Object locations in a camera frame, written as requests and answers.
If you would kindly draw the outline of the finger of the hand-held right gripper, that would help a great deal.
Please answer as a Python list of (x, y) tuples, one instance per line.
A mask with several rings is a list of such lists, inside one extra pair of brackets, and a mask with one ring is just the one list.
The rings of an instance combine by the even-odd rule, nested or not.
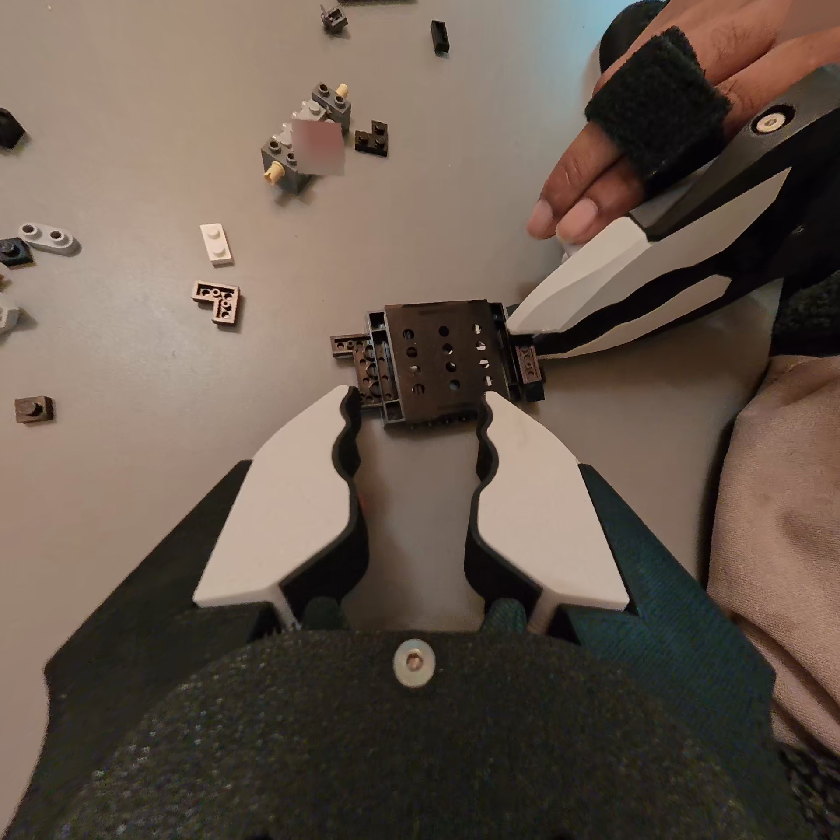
[(779, 195), (791, 168), (654, 241), (634, 216), (611, 222), (533, 290), (509, 316), (512, 334), (561, 333), (673, 270), (729, 247)]
[(655, 310), (633, 321), (618, 324), (602, 336), (577, 348), (564, 352), (537, 350), (537, 356), (539, 359), (565, 360), (631, 343), (717, 301), (726, 293), (731, 283), (732, 280), (728, 277), (710, 276), (696, 283), (696, 285), (682, 290)]

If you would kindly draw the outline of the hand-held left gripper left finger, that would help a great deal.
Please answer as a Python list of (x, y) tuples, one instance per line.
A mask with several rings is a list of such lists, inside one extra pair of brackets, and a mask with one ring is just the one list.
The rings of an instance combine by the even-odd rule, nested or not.
[(354, 477), (361, 392), (340, 385), (275, 432), (250, 462), (194, 590), (202, 608), (266, 603), (285, 629), (361, 582), (369, 535)]

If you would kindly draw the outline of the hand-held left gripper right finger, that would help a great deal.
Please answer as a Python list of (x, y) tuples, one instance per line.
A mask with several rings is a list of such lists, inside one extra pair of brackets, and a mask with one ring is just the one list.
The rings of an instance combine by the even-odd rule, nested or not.
[(485, 614), (515, 602), (539, 635), (567, 607), (622, 614), (631, 597), (578, 458), (497, 392), (481, 397), (476, 438), (464, 570)]

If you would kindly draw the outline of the black toy car chassis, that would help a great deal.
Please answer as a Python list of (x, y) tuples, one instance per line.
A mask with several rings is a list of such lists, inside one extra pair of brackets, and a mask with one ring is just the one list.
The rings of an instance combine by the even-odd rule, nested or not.
[(362, 408), (386, 427), (468, 422), (487, 392), (513, 403), (544, 399), (532, 340), (509, 333), (499, 302), (387, 306), (367, 314), (364, 331), (330, 343), (335, 359), (353, 362)]

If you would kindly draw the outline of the grey toy axle assembly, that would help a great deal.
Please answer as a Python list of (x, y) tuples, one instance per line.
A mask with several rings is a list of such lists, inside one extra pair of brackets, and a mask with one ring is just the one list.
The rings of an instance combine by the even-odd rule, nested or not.
[(265, 181), (298, 195), (314, 177), (341, 175), (350, 118), (348, 88), (317, 85), (262, 145)]

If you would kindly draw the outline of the grey desk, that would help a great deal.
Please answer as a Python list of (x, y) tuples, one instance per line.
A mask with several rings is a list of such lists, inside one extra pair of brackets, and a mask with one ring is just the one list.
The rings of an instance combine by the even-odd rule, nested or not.
[[(47, 660), (237, 462), (355, 383), (329, 337), (385, 305), (511, 305), (560, 263), (526, 225), (627, 2), (342, 5), (331, 37), (320, 2), (2, 2), (2, 107), (28, 132), (2, 153), (2, 237), (80, 243), (3, 269), (3, 830)], [(321, 83), (348, 88), (343, 173), (288, 194), (260, 150)], [(387, 157), (354, 150), (372, 120)], [(233, 265), (209, 262), (210, 223)], [(198, 281), (240, 288), (234, 327)], [(55, 419), (16, 423), (29, 396)]]

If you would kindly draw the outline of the person's right hand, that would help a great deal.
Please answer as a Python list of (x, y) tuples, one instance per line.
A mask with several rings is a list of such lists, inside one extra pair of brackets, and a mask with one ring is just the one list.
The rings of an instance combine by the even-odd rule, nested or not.
[[(642, 44), (672, 27), (686, 35), (707, 80), (730, 101), (726, 141), (797, 81), (839, 61), (838, 2), (669, 2), (602, 73), (595, 91)], [(581, 245), (641, 204), (644, 193), (624, 153), (588, 122), (544, 183), (528, 232)]]

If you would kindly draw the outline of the beige sweatshirt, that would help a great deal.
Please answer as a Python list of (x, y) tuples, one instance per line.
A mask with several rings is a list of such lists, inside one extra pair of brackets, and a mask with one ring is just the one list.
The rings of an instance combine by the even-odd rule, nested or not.
[(776, 738), (838, 756), (838, 356), (773, 357), (737, 416), (707, 591), (775, 673)]

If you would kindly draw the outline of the white toy plate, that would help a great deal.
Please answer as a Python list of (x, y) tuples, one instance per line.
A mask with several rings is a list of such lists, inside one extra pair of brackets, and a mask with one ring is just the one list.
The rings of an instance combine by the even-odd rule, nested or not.
[(220, 223), (201, 224), (199, 230), (207, 258), (214, 267), (231, 266), (235, 263), (224, 227)]

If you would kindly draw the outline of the pile of small toy bricks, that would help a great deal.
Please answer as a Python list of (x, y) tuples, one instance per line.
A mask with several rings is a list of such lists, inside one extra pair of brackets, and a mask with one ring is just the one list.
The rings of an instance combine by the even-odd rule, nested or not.
[[(77, 238), (64, 228), (26, 223), (17, 236), (1, 240), (1, 268), (16, 269), (35, 263), (34, 251), (58, 256), (74, 256), (81, 250)], [(12, 332), (18, 325), (20, 307), (9, 294), (1, 292), (1, 334)]]

